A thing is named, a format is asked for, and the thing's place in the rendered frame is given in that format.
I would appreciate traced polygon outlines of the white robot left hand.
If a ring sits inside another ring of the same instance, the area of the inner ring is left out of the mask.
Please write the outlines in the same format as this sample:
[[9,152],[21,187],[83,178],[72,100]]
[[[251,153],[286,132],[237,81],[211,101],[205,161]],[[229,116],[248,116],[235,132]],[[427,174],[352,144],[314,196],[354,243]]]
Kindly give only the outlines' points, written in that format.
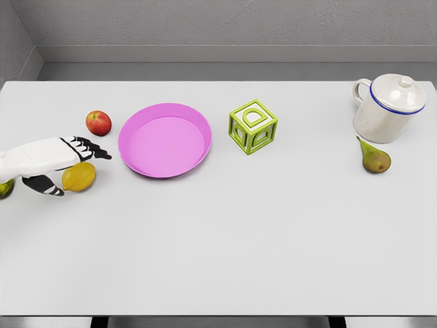
[[38,193],[63,196],[64,192],[47,176],[77,163],[112,159],[98,144],[84,137],[51,137],[0,152],[0,184],[20,177]]

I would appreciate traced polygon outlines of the yellow lemon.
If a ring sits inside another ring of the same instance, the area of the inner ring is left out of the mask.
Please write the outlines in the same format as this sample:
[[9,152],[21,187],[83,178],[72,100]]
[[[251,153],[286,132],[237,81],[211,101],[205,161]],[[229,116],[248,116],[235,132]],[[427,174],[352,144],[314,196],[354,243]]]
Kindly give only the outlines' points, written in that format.
[[96,168],[88,162],[81,162],[66,169],[61,177],[63,190],[79,192],[90,187],[96,178]]

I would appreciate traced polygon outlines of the pink round plate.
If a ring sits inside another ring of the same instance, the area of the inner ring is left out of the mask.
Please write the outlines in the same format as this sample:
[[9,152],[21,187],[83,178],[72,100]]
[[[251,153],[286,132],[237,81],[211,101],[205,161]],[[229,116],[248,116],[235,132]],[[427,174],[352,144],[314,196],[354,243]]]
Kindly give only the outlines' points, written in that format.
[[161,103],[132,115],[118,137],[123,162],[151,178],[185,174],[202,162],[212,144],[206,118],[192,107]]

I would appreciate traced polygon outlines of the green fruit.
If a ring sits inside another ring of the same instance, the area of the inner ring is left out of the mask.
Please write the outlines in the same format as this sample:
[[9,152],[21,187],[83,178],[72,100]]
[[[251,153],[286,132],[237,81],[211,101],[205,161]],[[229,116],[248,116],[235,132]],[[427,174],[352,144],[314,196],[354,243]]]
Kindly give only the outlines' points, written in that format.
[[14,188],[14,179],[11,178],[7,182],[0,184],[0,199],[10,194]]

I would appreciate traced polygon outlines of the red apple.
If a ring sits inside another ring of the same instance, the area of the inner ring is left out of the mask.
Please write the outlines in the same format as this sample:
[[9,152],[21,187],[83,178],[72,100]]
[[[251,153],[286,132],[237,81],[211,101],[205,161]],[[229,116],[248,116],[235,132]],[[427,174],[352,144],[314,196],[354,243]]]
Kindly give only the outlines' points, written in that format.
[[85,125],[89,132],[103,137],[111,131],[112,121],[105,112],[95,110],[86,115]]

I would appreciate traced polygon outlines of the green letter block cube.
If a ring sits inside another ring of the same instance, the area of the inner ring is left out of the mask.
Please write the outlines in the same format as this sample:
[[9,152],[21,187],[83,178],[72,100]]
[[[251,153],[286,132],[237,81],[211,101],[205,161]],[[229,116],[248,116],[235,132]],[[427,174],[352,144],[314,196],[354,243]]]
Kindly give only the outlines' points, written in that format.
[[273,142],[278,118],[260,100],[254,99],[229,113],[229,136],[247,154]]

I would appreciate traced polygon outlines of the green brown pear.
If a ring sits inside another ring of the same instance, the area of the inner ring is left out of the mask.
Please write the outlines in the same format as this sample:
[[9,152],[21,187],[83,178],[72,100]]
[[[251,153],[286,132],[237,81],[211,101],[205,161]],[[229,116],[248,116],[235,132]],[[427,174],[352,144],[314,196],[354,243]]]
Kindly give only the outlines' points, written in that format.
[[386,172],[391,167],[392,161],[388,153],[371,146],[360,137],[356,138],[361,146],[363,167],[368,172],[380,174]]

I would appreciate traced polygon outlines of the white enamel mug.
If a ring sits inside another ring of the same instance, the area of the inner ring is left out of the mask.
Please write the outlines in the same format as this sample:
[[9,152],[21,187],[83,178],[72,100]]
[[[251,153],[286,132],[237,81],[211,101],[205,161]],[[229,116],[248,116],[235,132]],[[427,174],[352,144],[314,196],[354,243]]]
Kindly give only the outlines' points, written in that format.
[[369,87],[372,81],[359,79],[354,82],[352,96],[358,104],[358,109],[353,118],[353,127],[361,137],[368,141],[388,144],[395,141],[405,131],[418,113],[402,115],[381,107],[371,97]]

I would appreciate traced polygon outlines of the white lid with blue rim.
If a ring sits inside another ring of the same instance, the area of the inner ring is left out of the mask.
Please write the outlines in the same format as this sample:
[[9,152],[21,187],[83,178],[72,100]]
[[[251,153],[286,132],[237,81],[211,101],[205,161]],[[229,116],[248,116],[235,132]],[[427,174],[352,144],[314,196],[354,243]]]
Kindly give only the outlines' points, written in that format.
[[371,97],[383,108],[393,113],[412,115],[426,104],[424,89],[411,77],[384,74],[371,82]]

